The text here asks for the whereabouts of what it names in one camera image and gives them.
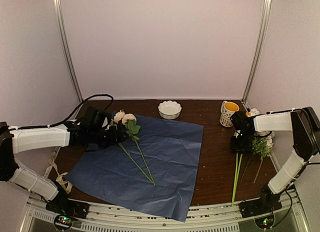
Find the white flower stem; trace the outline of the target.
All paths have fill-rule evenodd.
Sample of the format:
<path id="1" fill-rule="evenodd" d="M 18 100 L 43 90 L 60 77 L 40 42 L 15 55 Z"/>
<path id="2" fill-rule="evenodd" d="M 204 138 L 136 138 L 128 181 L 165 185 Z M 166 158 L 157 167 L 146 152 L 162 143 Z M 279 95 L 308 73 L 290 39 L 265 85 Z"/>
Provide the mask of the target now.
<path id="1" fill-rule="evenodd" d="M 237 152 L 236 153 L 236 161 L 235 161 L 235 172 L 234 172 L 234 180 L 233 180 L 233 190 L 232 190 L 232 198 L 231 198 L 231 205 L 235 205 L 236 193 L 237 193 L 237 186 L 239 180 L 239 174 L 242 164 L 243 154 Z"/>

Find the white fluted ceramic dish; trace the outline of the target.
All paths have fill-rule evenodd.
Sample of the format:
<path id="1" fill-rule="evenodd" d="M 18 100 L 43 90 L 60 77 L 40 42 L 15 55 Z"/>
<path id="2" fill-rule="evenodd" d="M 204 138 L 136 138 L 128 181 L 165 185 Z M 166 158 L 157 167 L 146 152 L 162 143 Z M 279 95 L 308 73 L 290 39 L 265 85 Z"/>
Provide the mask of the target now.
<path id="1" fill-rule="evenodd" d="M 174 120 L 180 116 L 182 106 L 176 101 L 163 101 L 158 105 L 158 112 L 163 119 Z"/>

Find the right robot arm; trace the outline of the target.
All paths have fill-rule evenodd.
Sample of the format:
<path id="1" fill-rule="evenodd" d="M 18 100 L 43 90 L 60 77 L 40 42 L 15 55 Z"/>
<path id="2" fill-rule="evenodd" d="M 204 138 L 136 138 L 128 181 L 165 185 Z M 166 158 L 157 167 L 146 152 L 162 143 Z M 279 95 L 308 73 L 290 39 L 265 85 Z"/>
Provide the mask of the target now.
<path id="1" fill-rule="evenodd" d="M 260 191 L 254 201 L 259 212 L 277 208 L 280 197 L 301 176 L 311 159 L 320 152 L 320 119 L 311 106 L 271 111 L 247 116 L 237 111 L 230 120 L 236 134 L 230 138 L 230 149 L 252 153 L 254 140 L 275 135 L 273 155 L 284 150 L 281 167 Z"/>

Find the cream ribbon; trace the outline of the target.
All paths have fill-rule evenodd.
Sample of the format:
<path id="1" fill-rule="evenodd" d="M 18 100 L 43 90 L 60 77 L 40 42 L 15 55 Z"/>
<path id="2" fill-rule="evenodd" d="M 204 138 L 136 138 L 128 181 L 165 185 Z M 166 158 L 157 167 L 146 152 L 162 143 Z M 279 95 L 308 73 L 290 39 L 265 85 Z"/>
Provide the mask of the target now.
<path id="1" fill-rule="evenodd" d="M 73 185 L 70 181 L 64 180 L 64 176 L 66 176 L 68 174 L 67 172 L 59 173 L 59 171 L 58 171 L 58 166 L 56 164 L 56 158 L 57 158 L 58 153 L 59 152 L 57 150 L 55 150 L 51 153 L 51 155 L 48 159 L 48 162 L 47 162 L 48 167 L 45 169 L 43 176 L 47 179 L 49 177 L 51 170 L 54 169 L 57 177 L 53 181 L 57 182 L 64 189 L 64 191 L 69 195 L 72 188 L 73 188 Z"/>

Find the blue wrapping paper sheet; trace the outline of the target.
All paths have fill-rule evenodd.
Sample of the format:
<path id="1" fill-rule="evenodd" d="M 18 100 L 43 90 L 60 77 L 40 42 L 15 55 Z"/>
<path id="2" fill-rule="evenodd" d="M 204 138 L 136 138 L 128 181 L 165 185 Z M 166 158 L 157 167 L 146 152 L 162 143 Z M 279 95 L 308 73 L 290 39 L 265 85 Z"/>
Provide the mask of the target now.
<path id="1" fill-rule="evenodd" d="M 66 179 L 80 191 L 136 212 L 187 218 L 193 198 L 204 128 L 202 125 L 138 116 L 139 146 L 155 180 L 153 186 L 119 145 L 88 147 Z M 131 139 L 122 143 L 148 173 Z"/>

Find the floral ceramic mug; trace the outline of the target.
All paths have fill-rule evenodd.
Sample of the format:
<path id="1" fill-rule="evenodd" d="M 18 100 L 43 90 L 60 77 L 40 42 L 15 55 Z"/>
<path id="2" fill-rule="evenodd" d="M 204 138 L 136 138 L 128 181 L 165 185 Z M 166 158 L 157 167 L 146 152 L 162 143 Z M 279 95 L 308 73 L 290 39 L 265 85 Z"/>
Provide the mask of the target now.
<path id="1" fill-rule="evenodd" d="M 220 108 L 219 123 L 226 128 L 232 127 L 233 124 L 231 121 L 231 116 L 239 110 L 240 107 L 236 103 L 224 100 Z"/>

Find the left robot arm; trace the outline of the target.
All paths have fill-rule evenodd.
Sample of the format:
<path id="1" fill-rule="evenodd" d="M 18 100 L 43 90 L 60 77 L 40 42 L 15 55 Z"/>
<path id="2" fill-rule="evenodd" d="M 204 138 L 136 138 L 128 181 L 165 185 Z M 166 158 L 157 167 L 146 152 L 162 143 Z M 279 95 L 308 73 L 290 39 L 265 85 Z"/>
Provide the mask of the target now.
<path id="1" fill-rule="evenodd" d="M 10 126 L 0 123 L 0 180 L 41 196 L 51 202 L 61 214 L 72 210 L 72 203 L 66 199 L 67 192 L 58 182 L 39 175 L 21 161 L 22 153 L 44 152 L 65 147 L 96 145 L 105 149 L 124 142 L 129 135 L 122 124 L 111 125 L 107 119 L 85 124 L 75 119 L 56 126 L 35 127 Z"/>

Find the left aluminium corner post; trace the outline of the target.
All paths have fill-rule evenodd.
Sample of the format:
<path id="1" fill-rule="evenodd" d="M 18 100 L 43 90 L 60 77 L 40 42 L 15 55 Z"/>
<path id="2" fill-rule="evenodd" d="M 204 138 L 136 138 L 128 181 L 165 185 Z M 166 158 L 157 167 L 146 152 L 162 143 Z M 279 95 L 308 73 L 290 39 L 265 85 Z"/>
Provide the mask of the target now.
<path id="1" fill-rule="evenodd" d="M 66 65 L 67 65 L 67 70 L 70 75 L 71 83 L 73 85 L 76 97 L 79 102 L 82 102 L 83 96 L 82 96 L 82 93 L 80 90 L 79 82 L 78 82 L 75 68 L 74 68 L 74 64 L 72 61 L 71 51 L 69 48 L 61 0 L 53 0 L 53 6 L 55 9 L 55 14 L 56 14 L 58 29 L 59 29 L 59 33 L 60 33 L 61 42 L 62 42 L 63 54 L 64 54 L 64 58 L 65 58 Z"/>

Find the blue hydrangea flower bunch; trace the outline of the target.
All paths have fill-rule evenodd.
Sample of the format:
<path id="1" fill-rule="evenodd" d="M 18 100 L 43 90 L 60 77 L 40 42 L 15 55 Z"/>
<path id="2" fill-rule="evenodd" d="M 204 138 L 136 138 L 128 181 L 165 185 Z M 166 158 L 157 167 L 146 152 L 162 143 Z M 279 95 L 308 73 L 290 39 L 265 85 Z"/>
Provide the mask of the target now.
<path id="1" fill-rule="evenodd" d="M 258 178 L 258 175 L 261 171 L 262 164 L 266 157 L 270 156 L 271 151 L 273 150 L 273 138 L 275 133 L 272 131 L 263 131 L 263 132 L 255 132 L 252 141 L 252 151 L 249 154 L 248 161 L 245 165 L 244 171 L 242 173 L 240 181 L 242 181 L 245 177 L 245 174 L 249 168 L 249 165 L 253 161 L 254 158 L 260 158 L 260 164 L 258 170 L 256 172 L 253 183 L 255 184 Z"/>

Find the pink rose stem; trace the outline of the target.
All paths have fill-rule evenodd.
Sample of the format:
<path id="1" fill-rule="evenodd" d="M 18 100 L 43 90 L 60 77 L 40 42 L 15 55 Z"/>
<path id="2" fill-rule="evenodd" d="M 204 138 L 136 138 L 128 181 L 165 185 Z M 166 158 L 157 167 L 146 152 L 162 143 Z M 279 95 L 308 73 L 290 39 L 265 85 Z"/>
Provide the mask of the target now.
<path id="1" fill-rule="evenodd" d="M 118 146 L 124 151 L 124 153 L 130 158 L 130 160 L 134 163 L 134 165 L 139 169 L 139 171 L 146 177 L 146 179 L 155 187 L 156 182 L 150 170 L 150 167 L 147 163 L 145 155 L 139 145 L 140 138 L 138 137 L 138 133 L 141 130 L 141 126 L 138 124 L 138 120 L 133 113 L 126 113 L 123 109 L 119 110 L 115 113 L 113 118 L 111 119 L 111 126 L 115 127 L 117 130 L 124 129 L 124 132 L 128 135 L 128 137 L 134 142 L 136 148 L 139 151 L 141 159 L 144 163 L 144 166 L 147 170 L 145 170 L 138 164 L 138 162 L 133 158 L 131 153 L 124 147 L 124 145 L 119 142 Z"/>
<path id="2" fill-rule="evenodd" d="M 142 172 L 142 174 L 149 180 L 153 186 L 156 186 L 155 179 L 153 178 L 152 172 L 149 168 L 149 165 L 146 161 L 146 158 L 144 156 L 144 153 L 139 145 L 140 138 L 137 136 L 137 134 L 141 130 L 141 126 L 137 122 L 137 118 L 132 113 L 125 113 L 124 116 L 121 119 L 122 125 L 125 126 L 126 132 L 129 135 L 129 138 L 135 143 L 140 156 L 142 158 L 142 161 L 147 169 L 148 174 L 142 169 L 142 167 L 135 161 L 135 159 L 131 156 L 130 152 L 125 149 L 125 147 L 122 144 L 119 144 L 120 148 L 125 152 L 125 154 L 130 158 L 130 160 L 136 165 L 136 167 Z"/>

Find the front aluminium rail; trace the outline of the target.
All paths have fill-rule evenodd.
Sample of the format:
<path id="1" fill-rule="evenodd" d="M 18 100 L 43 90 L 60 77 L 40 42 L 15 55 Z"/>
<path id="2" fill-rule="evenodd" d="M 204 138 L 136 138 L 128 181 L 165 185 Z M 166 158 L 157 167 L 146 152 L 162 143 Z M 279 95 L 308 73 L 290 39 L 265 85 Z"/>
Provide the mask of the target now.
<path id="1" fill-rule="evenodd" d="M 243 217 L 239 202 L 191 206 L 185 222 L 117 205 L 89 202 L 86 218 L 76 218 L 69 232 L 309 232 L 295 189 L 280 197 L 281 208 Z"/>

